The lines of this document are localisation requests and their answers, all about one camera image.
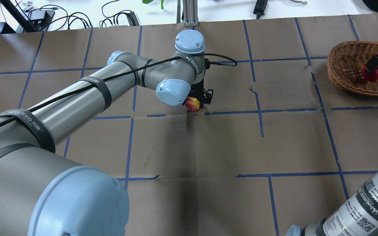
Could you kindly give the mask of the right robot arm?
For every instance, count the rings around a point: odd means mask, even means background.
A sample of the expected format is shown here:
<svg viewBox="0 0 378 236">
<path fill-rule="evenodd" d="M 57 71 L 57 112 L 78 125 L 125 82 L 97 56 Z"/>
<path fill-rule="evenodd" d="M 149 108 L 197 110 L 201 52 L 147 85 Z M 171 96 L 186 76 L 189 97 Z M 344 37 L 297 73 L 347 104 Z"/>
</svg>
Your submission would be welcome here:
<svg viewBox="0 0 378 236">
<path fill-rule="evenodd" d="M 378 96 L 378 42 L 342 42 L 330 51 L 327 67 L 336 86 Z M 306 227 L 292 225 L 286 235 L 378 236 L 378 172 L 328 218 Z"/>
</svg>

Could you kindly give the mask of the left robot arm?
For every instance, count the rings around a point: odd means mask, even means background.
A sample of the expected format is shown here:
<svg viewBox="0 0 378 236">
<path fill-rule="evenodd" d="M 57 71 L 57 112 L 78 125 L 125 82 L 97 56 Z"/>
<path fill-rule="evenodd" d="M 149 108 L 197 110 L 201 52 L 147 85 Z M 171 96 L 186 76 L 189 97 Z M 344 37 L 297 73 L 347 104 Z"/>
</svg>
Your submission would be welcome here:
<svg viewBox="0 0 378 236">
<path fill-rule="evenodd" d="M 28 109 L 0 113 L 0 236 L 123 236 L 130 202 L 125 186 L 98 168 L 56 154 L 56 146 L 135 86 L 168 106 L 210 104 L 204 89 L 204 36 L 187 29 L 162 61 L 115 51 L 107 65 Z"/>
</svg>

